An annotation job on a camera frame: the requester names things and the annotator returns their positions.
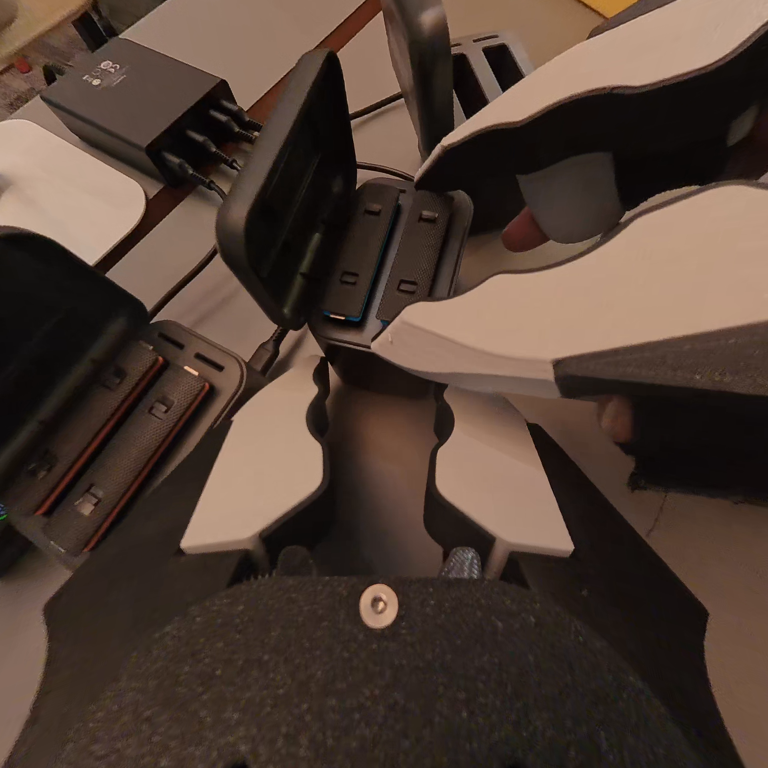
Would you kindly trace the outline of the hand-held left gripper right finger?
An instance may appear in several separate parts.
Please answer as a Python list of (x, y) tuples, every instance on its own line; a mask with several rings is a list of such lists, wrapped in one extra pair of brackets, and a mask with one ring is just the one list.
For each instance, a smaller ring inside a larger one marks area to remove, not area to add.
[(528, 422), (503, 396), (435, 390), (425, 529), (444, 552), (468, 547), (487, 577), (519, 554), (566, 559), (574, 544)]

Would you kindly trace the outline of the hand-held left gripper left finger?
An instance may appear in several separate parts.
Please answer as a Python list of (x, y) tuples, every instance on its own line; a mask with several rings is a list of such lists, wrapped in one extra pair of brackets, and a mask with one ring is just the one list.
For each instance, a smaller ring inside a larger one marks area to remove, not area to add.
[(326, 358), (308, 356), (235, 415), (180, 540), (184, 554), (248, 552), (265, 571), (332, 523)]

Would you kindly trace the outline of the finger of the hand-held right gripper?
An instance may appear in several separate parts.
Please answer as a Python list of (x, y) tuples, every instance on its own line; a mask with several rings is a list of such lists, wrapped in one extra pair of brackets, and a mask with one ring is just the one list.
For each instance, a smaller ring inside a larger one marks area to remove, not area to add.
[(622, 203), (719, 180), (766, 104), (766, 19), (766, 2), (669, 2), (596, 34), (449, 133), (416, 185), (523, 199), (519, 174), (595, 151)]
[[(541, 273), (577, 262), (587, 307)], [(398, 368), (479, 392), (563, 398), (553, 364), (570, 356), (731, 327), (766, 327), (766, 184), (702, 187), (631, 216), (555, 266), (490, 276), (408, 306), (374, 341)]]

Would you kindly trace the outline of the black battery blue edge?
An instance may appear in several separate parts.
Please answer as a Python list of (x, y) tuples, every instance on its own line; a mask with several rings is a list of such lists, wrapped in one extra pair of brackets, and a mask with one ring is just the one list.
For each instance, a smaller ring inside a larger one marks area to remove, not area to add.
[(321, 313), (332, 320), (358, 323), (366, 313), (382, 255), (396, 221), (401, 191), (376, 181), (359, 187), (342, 237)]
[(428, 298), (453, 206), (450, 194), (415, 193), (378, 305), (376, 318), (382, 324)]

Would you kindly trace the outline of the person's right hand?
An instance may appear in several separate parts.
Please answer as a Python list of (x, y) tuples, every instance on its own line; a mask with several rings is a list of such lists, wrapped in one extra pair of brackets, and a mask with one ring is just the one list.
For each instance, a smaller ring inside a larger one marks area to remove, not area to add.
[[(626, 211), (621, 202), (614, 156), (609, 151), (578, 154), (560, 160), (542, 170), (517, 177), (525, 202), (524, 209), (507, 224), (502, 244), (507, 251), (522, 253), (550, 240), (572, 244), (602, 235), (620, 222)], [(568, 314), (587, 307), (595, 286), (588, 288), (583, 275), (573, 272), (577, 262), (541, 273), (556, 277), (554, 287), (566, 299)], [(575, 285), (566, 278), (576, 277)], [(634, 436), (633, 403), (621, 395), (601, 396), (598, 400), (598, 424), (601, 431), (618, 446), (626, 446)]]

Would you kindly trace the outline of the black device with green light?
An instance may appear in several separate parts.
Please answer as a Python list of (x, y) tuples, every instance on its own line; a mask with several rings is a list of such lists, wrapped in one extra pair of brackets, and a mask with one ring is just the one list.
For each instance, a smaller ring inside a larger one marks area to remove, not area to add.
[(1, 503), (1, 577), (3, 578), (31, 548), (32, 543), (11, 523)]

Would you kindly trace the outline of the white rounded tray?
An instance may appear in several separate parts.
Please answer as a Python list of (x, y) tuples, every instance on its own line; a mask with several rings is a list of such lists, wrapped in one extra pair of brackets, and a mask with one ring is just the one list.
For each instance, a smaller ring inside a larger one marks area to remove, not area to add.
[(144, 216), (138, 182), (28, 120), (1, 123), (1, 225), (46, 236), (94, 266)]

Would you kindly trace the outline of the black multi-port charger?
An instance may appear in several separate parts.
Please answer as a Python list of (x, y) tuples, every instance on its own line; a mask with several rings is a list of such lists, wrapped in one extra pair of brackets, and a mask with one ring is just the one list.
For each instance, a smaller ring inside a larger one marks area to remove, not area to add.
[(213, 157), (187, 136), (218, 148), (235, 136), (210, 112), (233, 101), (226, 80), (123, 38), (112, 38), (42, 93), (42, 101), (78, 138), (162, 183), (177, 185), (167, 151), (195, 169)]

